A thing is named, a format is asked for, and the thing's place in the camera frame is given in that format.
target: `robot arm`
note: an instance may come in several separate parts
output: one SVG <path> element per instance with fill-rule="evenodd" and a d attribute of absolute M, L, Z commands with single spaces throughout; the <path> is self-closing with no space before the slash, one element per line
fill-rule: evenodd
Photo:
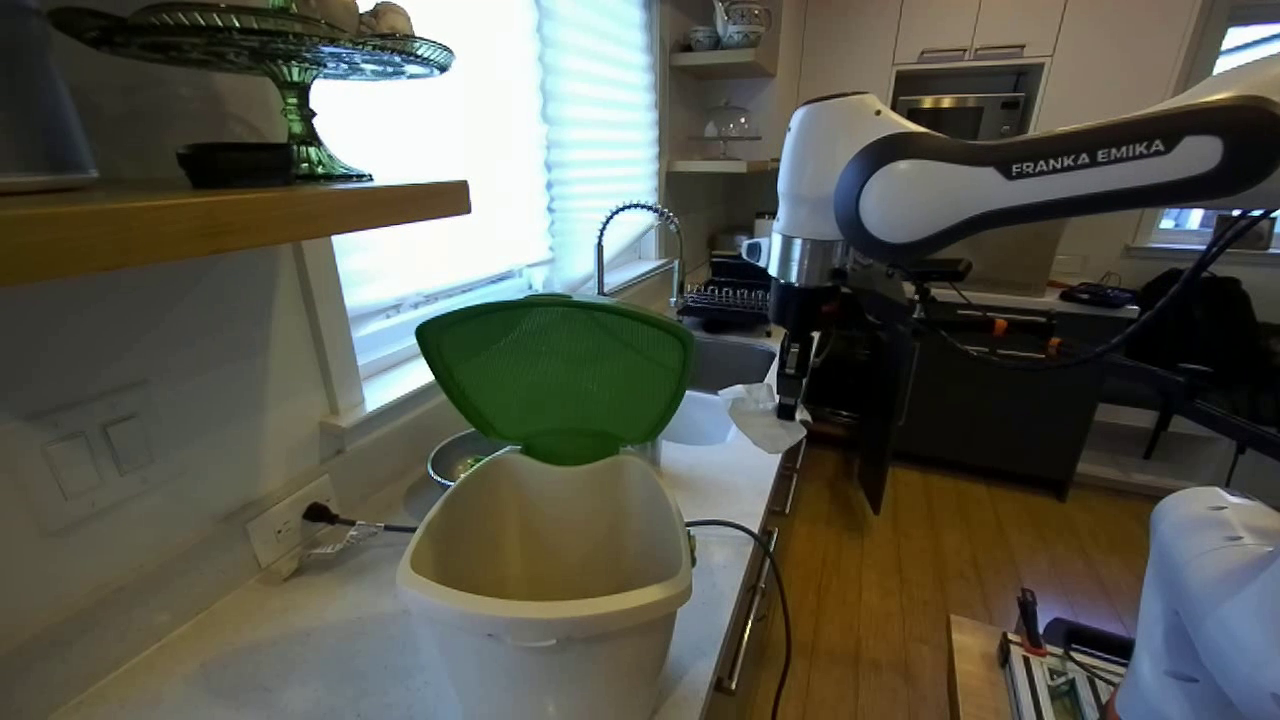
<path fill-rule="evenodd" d="M 1280 61 L 1248 65 L 1108 124 L 967 144 L 876 97 L 791 117 L 782 235 L 914 259 L 1001 225 L 1162 205 L 1257 209 L 1280 195 Z"/>

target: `wooden shelf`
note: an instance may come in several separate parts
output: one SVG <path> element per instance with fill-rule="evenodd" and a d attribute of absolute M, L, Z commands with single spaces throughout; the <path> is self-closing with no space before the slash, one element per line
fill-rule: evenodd
<path fill-rule="evenodd" d="M 754 174 L 754 173 L 775 173 L 775 159 L 716 159 L 716 154 L 684 154 L 674 159 L 678 174 Z"/>
<path fill-rule="evenodd" d="M 0 284 L 39 284 L 473 212 L 463 181 L 89 187 L 0 201 Z"/>
<path fill-rule="evenodd" d="M 707 50 L 678 50 L 674 68 L 693 76 L 771 76 L 771 48 L 707 48 Z"/>

